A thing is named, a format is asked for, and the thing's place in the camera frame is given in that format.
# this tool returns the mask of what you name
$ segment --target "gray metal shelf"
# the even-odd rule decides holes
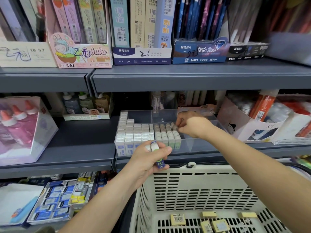
[[[2,166],[0,179],[111,169],[118,120],[62,121],[36,163]]]
[[[255,143],[249,145],[272,158],[284,156],[299,156],[310,154],[311,152],[311,145],[273,145],[270,142]],[[115,169],[118,170],[123,168],[129,161],[129,159],[130,157],[116,157]],[[197,164],[205,164],[224,162],[225,159],[217,149],[213,149],[205,153],[170,154],[165,163],[169,164],[171,167],[179,167],[189,163],[190,161]]]
[[[311,68],[270,58],[209,64],[113,66],[91,76],[98,92],[308,89]]]
[[[0,68],[0,92],[88,91],[85,76],[94,69]]]

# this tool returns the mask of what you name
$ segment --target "red product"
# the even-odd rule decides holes
[[[274,103],[274,100],[279,90],[261,90],[259,97],[249,113],[249,117],[252,119],[263,122],[265,117]]]

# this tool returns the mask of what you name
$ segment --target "yellow eraser in basket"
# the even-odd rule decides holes
[[[182,214],[171,214],[172,226],[180,226],[186,224],[185,215]]]
[[[238,217],[239,218],[257,217],[257,214],[255,212],[239,212]]]
[[[213,233],[212,227],[209,221],[201,222],[201,227],[204,233]]]
[[[216,233],[229,231],[230,227],[225,219],[220,219],[217,221],[212,221],[213,228]]]
[[[202,212],[202,216],[203,216],[203,218],[216,218],[217,217],[217,214],[216,214],[216,212],[213,212],[213,211],[211,211],[211,212]]]

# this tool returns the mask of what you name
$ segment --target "cartoon bunny character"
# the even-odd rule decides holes
[[[62,39],[60,35],[57,36],[53,35],[53,38],[55,41],[54,47],[56,52],[61,53],[63,55],[76,54],[76,50],[73,47],[69,46],[66,40]]]

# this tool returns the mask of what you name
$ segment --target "shopping basket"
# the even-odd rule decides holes
[[[148,177],[137,190],[130,233],[203,233],[202,211],[226,219],[230,233],[290,233],[230,165],[170,168]],[[255,212],[258,218],[238,217]],[[171,214],[185,214],[185,226],[172,226]]]

